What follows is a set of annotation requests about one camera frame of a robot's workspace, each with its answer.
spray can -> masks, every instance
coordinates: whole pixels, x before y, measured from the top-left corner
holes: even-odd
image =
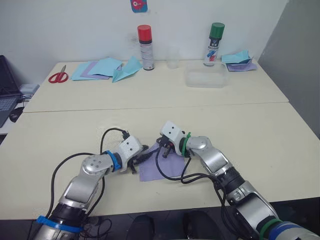
[[[152,70],[155,68],[155,62],[154,62],[154,54],[152,49],[151,26],[149,25],[138,26],[138,36],[139,36],[143,69]]]
[[[217,59],[217,52],[219,43],[224,33],[225,25],[221,22],[215,22],[211,25],[211,31],[209,35],[209,46],[204,56],[203,64],[206,66],[213,66]]]

purple paper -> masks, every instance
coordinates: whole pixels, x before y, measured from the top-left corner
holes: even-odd
[[[83,71],[83,73],[80,75],[80,77],[83,78],[95,78],[95,79],[109,79],[109,76],[94,74],[90,75],[88,72],[97,64],[98,61],[92,61],[89,66]]]
[[[229,72],[246,72],[258,69],[257,65],[252,63],[252,59],[247,63],[228,63],[226,66]]]
[[[145,153],[155,150],[158,147],[159,144],[155,143],[151,148],[146,150]],[[169,177],[180,176],[185,167],[185,159],[182,156],[177,155],[173,151],[168,154],[167,158],[164,158],[162,157],[162,155],[165,151],[166,149],[163,147],[158,157],[160,169]],[[149,182],[153,180],[164,179],[164,177],[157,169],[156,155],[157,152],[155,152],[148,160],[139,165],[140,182]]]

clear plastic container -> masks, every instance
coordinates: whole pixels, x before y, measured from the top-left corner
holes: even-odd
[[[194,61],[185,68],[185,83],[194,88],[223,88],[229,80],[227,66],[219,61],[206,66],[202,61]]]

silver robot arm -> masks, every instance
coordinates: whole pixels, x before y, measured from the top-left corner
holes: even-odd
[[[115,153],[106,151],[106,154],[86,157],[78,176],[70,181],[51,216],[37,219],[43,225],[34,240],[74,240],[82,231],[82,222],[101,178],[117,170],[125,171],[128,161],[142,149],[139,140],[130,136],[118,146]]]
[[[251,232],[252,238],[259,237],[263,231],[262,235],[270,240],[320,240],[319,236],[296,224],[281,222],[270,203],[241,177],[208,137],[186,135],[171,121],[165,123],[160,134],[168,138],[178,155],[186,157],[188,152],[200,158],[206,171],[224,187],[226,200],[235,206],[237,219]]]

light blue paper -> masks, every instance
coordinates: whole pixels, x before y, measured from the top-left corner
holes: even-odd
[[[86,68],[91,64],[91,62],[85,62],[79,64],[79,66],[76,68],[74,73],[71,76],[71,79],[73,81],[78,81],[78,80],[100,80],[99,78],[93,78],[93,77],[83,77],[81,74],[86,70]]]
[[[240,51],[236,54],[230,54],[230,55],[223,55],[221,57],[221,62],[225,64],[238,64],[242,61],[249,60],[249,53],[248,50]]]
[[[99,60],[97,64],[88,72],[88,74],[100,74],[111,77],[114,75],[114,70],[116,70],[121,64],[121,61],[112,57],[107,57]]]
[[[121,79],[124,79],[132,74],[135,74],[142,68],[141,63],[134,57],[132,56],[128,63],[122,68],[121,71],[114,70],[113,72],[113,77],[112,77],[112,82],[118,82]]]

